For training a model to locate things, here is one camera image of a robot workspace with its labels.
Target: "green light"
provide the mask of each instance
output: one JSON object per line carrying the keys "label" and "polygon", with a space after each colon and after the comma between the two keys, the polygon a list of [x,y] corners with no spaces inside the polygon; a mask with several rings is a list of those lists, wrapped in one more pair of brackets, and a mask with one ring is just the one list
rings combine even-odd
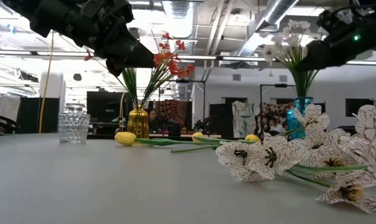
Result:
{"label": "green light", "polygon": [[354,39],[354,41],[358,41],[358,40],[361,39],[361,36],[360,36],[359,34],[358,34],[358,35],[355,35],[353,39]]}

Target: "yellow flower bud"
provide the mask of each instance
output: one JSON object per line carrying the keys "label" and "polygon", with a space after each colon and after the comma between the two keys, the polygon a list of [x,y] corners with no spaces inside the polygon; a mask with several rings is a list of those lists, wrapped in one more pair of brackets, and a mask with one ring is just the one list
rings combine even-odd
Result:
{"label": "yellow flower bud", "polygon": [[200,140],[196,140],[194,139],[194,137],[203,137],[203,134],[202,133],[195,133],[192,135],[192,141],[193,142],[200,142]]}
{"label": "yellow flower bud", "polygon": [[135,139],[136,135],[129,132],[118,132],[115,135],[115,140],[124,146],[132,146]]}
{"label": "yellow flower bud", "polygon": [[260,139],[254,134],[248,134],[245,138],[245,141],[260,141]]}

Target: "yellow vase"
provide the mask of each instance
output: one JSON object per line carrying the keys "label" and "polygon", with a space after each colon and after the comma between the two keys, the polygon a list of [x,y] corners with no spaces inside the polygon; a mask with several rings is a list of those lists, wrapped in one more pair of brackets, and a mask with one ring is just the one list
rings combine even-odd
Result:
{"label": "yellow vase", "polygon": [[143,110],[143,106],[136,107],[128,115],[127,131],[137,138],[149,139],[148,113]]}

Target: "vase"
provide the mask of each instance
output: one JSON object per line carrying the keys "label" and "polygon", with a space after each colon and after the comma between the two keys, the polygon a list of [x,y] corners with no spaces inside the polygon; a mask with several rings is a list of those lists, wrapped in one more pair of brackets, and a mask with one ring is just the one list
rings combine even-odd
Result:
{"label": "vase", "polygon": [[149,139],[148,113],[139,105],[128,115],[127,131],[136,135],[136,138]]}
{"label": "vase", "polygon": [[59,113],[59,142],[84,143],[87,140],[90,115],[85,113]]}
{"label": "vase", "polygon": [[[300,111],[304,116],[306,112],[306,107],[313,102],[312,97],[302,96],[294,99],[294,107]],[[298,121],[298,119],[293,114],[293,109],[288,110],[286,113],[286,122],[288,124],[288,130],[294,130],[302,127],[303,125]],[[304,138],[306,137],[306,132],[304,130],[296,131],[290,135],[291,139]]]}

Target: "gray tabletop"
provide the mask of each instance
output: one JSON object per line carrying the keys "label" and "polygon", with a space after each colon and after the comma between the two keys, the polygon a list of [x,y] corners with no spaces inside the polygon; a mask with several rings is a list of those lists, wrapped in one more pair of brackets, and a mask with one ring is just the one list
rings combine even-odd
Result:
{"label": "gray tabletop", "polygon": [[214,151],[175,147],[0,136],[0,224],[376,223],[376,212],[316,201],[323,187],[288,176],[237,182]]}

